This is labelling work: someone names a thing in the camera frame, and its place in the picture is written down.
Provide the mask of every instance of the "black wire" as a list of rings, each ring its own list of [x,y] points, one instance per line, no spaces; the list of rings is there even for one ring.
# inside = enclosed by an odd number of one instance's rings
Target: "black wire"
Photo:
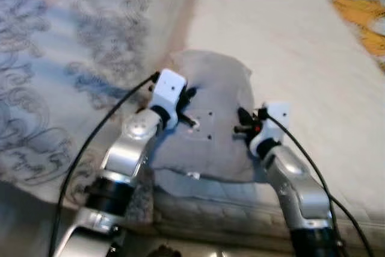
[[[305,149],[302,147],[302,145],[297,141],[297,139],[288,131],[288,129],[286,129],[278,120],[276,120],[275,118],[273,118],[272,116],[270,116],[269,114],[267,114],[267,118],[269,118],[271,121],[273,121],[286,135],[288,135],[288,137],[294,142],[294,144],[299,148],[299,150],[301,151],[301,153],[306,157],[306,159],[308,160],[308,162],[310,163],[310,165],[312,166],[312,168],[314,169],[315,173],[317,174],[319,180],[321,181],[321,184],[322,186],[324,187],[324,190],[326,192],[326,195],[329,199],[329,203],[330,203],[330,214],[331,214],[331,220],[333,222],[333,227],[334,227],[334,231],[337,235],[337,238],[341,241],[341,234],[339,232],[339,229],[338,229],[338,225],[337,225],[337,220],[336,220],[336,213],[334,211],[334,208],[333,208],[333,202],[346,214],[346,216],[350,219],[350,221],[352,222],[353,226],[355,227],[355,229],[357,230],[357,233],[359,234],[361,240],[362,240],[362,243],[364,244],[365,246],[365,249],[368,253],[368,255],[370,257],[374,257],[374,254],[373,254],[373,251],[370,247],[370,244],[368,242],[368,240],[366,239],[363,231],[361,230],[360,228],[360,225],[358,224],[358,222],[355,220],[355,218],[353,217],[352,214],[349,213],[349,211],[335,198],[333,197],[333,195],[331,195],[330,191],[329,191],[329,188],[326,184],[326,181],[323,177],[323,175],[321,174],[321,172],[319,171],[319,169],[317,168],[316,164],[314,163],[314,161],[312,160],[312,158],[309,156],[309,154],[305,151]],[[344,246],[342,246],[342,254],[344,256],[348,256],[347,252],[346,252],[346,249]]]
[[[71,164],[69,167],[66,177],[64,178],[63,183],[61,184],[61,189],[60,189],[60,194],[59,194],[59,199],[58,203],[56,205],[55,209],[55,214],[54,214],[54,222],[52,225],[52,230],[51,230],[51,239],[49,242],[49,251],[48,251],[48,257],[53,257],[55,253],[55,247],[56,247],[56,240],[57,240],[57,235],[58,235],[58,229],[60,225],[60,218],[61,218],[61,210],[63,207],[63,200],[64,196],[66,195],[66,190],[69,185],[69,181],[71,179],[71,175],[73,171],[76,169],[76,166],[80,162],[80,159],[85,152],[86,148],[88,145],[91,143],[92,139],[96,136],[96,134],[100,131],[100,129],[104,126],[104,124],[111,118],[111,116],[121,107],[121,105],[126,102],[127,99],[129,99],[134,93],[136,93],[142,86],[144,86],[146,83],[149,81],[156,82],[159,77],[159,72],[154,73],[150,77],[146,78],[144,81],[139,83],[136,87],[134,87],[132,90],[127,92],[125,96],[122,97],[122,99],[114,105],[114,107],[106,114],[106,116],[99,122],[99,124],[93,129],[91,134],[88,136],[86,141],[84,142],[83,146],[81,147],[78,155],[76,156],[74,162]]]

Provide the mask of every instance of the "white mattress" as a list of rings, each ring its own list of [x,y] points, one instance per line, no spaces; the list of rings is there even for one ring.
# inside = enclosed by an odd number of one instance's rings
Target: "white mattress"
[[[290,130],[317,163],[331,192],[381,246],[384,75],[327,0],[196,0],[185,47],[242,61],[253,71],[257,105],[290,102]],[[286,144],[294,147],[289,140]],[[239,190],[217,189],[215,182],[205,188],[172,183],[164,188],[175,196],[239,199]],[[278,208],[270,188],[257,185],[254,191],[242,196],[249,203]]]

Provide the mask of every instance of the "gray cloth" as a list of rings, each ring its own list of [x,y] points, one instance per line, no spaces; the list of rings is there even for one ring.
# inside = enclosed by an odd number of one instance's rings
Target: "gray cloth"
[[[172,57],[188,87],[197,89],[184,113],[199,126],[180,123],[166,133],[153,154],[152,168],[222,181],[262,180],[244,140],[233,133],[239,124],[237,109],[251,111],[254,105],[251,72],[238,60],[214,52],[185,51]]]

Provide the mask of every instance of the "yellow blanket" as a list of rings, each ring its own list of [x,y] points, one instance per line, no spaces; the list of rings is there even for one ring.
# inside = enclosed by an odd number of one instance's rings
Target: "yellow blanket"
[[[385,0],[331,0],[385,72]]]

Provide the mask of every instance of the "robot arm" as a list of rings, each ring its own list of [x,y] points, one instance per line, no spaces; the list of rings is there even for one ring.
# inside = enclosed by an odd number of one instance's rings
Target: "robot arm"
[[[269,104],[265,109],[279,122],[286,123],[285,104]],[[277,193],[296,257],[339,256],[328,196],[302,160],[282,145],[283,132],[272,121],[255,115],[243,125],[235,131],[247,134],[250,152],[260,159],[268,182]]]
[[[138,177],[163,130],[176,126],[177,107],[186,102],[185,87],[185,78],[163,70],[148,108],[123,122],[122,134],[107,152],[55,257],[117,256],[114,241],[126,226],[125,213]]]

